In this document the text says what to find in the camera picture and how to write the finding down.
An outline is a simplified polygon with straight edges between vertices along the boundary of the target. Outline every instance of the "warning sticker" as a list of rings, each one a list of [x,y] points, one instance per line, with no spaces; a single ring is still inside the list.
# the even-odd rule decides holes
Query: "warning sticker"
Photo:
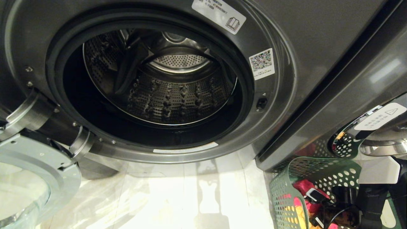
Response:
[[[192,9],[233,34],[246,21],[245,16],[222,0],[194,0]]]
[[[272,48],[269,48],[267,50],[264,50],[263,52],[249,57],[249,60],[250,66],[252,67],[254,80],[258,80],[276,73],[274,69],[274,57]]]
[[[389,103],[361,121],[354,129],[377,130],[406,111],[407,108],[398,103]]]
[[[180,149],[180,150],[160,150],[160,149],[154,149],[154,153],[162,153],[162,154],[182,154],[182,153],[191,153],[191,152],[197,152],[201,150],[207,150],[213,147],[218,146],[219,144],[216,142],[211,142],[206,145],[201,145],[198,147],[194,148],[189,148],[189,149]]]

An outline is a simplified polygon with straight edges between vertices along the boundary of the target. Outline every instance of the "book icon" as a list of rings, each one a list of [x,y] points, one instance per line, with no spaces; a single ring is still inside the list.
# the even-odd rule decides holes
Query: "book icon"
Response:
[[[233,31],[236,31],[237,28],[239,27],[239,25],[240,25],[239,20],[237,20],[237,19],[234,18],[234,17],[229,18],[228,22],[226,23],[226,26],[227,26],[228,28],[230,28],[231,30],[233,30]]]

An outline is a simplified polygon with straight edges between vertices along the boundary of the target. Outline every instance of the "power cord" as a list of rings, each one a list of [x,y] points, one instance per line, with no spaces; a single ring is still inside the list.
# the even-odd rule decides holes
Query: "power cord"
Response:
[[[330,226],[330,225],[333,223],[333,221],[335,220],[335,218],[338,217],[338,215],[340,215],[342,212],[344,212],[344,211],[350,209],[351,207],[352,207],[352,206],[346,207],[346,208],[340,210],[338,213],[336,213],[336,215],[334,215],[334,217],[332,217],[331,221],[325,226],[324,229],[328,229],[329,226]]]

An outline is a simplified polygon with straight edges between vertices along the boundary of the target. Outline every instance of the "qr code sticker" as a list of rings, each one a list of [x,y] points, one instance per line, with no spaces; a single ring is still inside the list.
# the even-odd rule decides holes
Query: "qr code sticker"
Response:
[[[271,59],[271,50],[267,50],[263,53],[251,57],[250,62],[252,63],[252,69],[254,72],[273,65],[273,61]]]
[[[249,60],[255,80],[275,73],[272,48],[249,57]]]

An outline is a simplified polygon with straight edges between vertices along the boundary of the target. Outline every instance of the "laundry basket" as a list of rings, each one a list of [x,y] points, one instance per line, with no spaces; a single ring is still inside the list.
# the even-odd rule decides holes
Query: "laundry basket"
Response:
[[[334,186],[359,189],[358,178],[361,167],[349,159],[298,157],[276,176],[270,183],[271,198],[278,229],[303,229],[294,205],[298,198],[303,206],[305,227],[308,229],[309,216],[301,193],[292,186],[293,182],[307,179],[315,187],[327,193],[331,200]]]

